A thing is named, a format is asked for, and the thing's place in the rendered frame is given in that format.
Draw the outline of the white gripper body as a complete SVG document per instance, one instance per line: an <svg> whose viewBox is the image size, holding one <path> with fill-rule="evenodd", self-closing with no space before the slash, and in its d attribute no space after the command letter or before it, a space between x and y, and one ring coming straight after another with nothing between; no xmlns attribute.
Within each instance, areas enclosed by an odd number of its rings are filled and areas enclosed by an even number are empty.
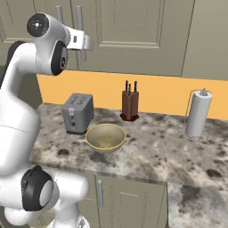
<svg viewBox="0 0 228 228"><path fill-rule="evenodd" d="M94 42L84 31L77 32L77 45L79 50L92 51L94 49Z"/></svg>

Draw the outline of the olive wide upper cabinet door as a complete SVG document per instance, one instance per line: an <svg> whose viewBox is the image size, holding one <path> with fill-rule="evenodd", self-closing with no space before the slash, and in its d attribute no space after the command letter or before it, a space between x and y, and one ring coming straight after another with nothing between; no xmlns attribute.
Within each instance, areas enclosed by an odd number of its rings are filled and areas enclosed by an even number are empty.
<svg viewBox="0 0 228 228"><path fill-rule="evenodd" d="M180 76L195 0L71 0L94 41L80 70Z"/></svg>

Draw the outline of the olive green bowl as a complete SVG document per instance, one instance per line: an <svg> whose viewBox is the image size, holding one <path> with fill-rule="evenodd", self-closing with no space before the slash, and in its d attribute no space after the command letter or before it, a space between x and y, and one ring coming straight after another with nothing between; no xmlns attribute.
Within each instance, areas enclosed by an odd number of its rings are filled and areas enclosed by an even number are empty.
<svg viewBox="0 0 228 228"><path fill-rule="evenodd" d="M85 134L85 141L100 154L117 151L126 140L126 132L114 124L99 124L91 127Z"/></svg>

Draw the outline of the olive upper cabinet side panel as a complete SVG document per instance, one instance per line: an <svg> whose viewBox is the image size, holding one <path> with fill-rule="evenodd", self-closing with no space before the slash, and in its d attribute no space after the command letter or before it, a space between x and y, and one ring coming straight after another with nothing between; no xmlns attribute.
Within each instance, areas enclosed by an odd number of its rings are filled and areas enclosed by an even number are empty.
<svg viewBox="0 0 228 228"><path fill-rule="evenodd" d="M228 0L195 0L183 77L228 80Z"/></svg>

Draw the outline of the olive lower cabinet door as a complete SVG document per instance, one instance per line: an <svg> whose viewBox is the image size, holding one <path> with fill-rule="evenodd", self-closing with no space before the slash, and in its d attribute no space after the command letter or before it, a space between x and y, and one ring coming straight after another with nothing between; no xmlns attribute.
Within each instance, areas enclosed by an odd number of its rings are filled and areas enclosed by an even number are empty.
<svg viewBox="0 0 228 228"><path fill-rule="evenodd" d="M97 190L95 177L91 174L79 173L89 182L89 192L86 197L78 202L80 214L87 220L91 228L100 228Z"/></svg>
<svg viewBox="0 0 228 228"><path fill-rule="evenodd" d="M167 185L96 177L101 228L167 228ZM103 207L98 184L102 180Z"/></svg>

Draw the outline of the grey toaster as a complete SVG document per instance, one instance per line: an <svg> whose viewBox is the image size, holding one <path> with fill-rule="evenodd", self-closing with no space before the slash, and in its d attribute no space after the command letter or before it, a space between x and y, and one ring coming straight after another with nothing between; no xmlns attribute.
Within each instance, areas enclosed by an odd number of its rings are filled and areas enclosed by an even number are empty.
<svg viewBox="0 0 228 228"><path fill-rule="evenodd" d="M61 109L68 134L83 135L87 132L94 119L94 100L91 94L73 93Z"/></svg>

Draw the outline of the brown knife block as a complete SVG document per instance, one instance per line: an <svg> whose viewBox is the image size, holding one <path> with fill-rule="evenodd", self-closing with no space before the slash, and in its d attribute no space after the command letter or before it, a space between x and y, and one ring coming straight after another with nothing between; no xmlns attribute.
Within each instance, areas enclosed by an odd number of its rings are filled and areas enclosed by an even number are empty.
<svg viewBox="0 0 228 228"><path fill-rule="evenodd" d="M124 121L135 121L139 118L138 102L138 92L122 92L122 113L120 114L120 117Z"/></svg>

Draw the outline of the white paper towel roll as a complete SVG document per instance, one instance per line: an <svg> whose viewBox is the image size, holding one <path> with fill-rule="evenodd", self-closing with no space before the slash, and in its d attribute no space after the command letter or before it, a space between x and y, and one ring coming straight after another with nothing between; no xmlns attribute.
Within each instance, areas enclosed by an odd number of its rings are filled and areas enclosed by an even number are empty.
<svg viewBox="0 0 228 228"><path fill-rule="evenodd" d="M187 118L185 133L190 137L202 136L212 93L206 89L196 90L191 99L190 113Z"/></svg>

